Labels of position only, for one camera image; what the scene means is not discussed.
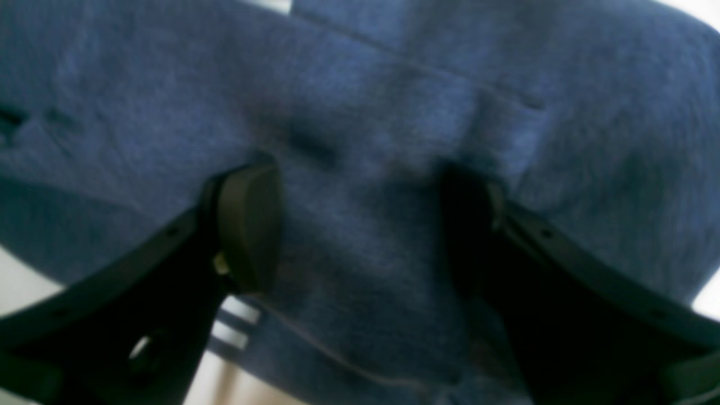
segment blue fabric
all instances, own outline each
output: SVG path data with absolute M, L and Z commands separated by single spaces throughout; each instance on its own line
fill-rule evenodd
M 233 359 L 313 404 L 529 403 L 442 270 L 447 164 L 677 299 L 720 267 L 720 36 L 673 9 L 59 3 L 0 4 L 0 105 L 30 114 L 0 149 L 0 243 L 75 282 L 271 156 L 286 233 L 259 305 L 277 317 Z

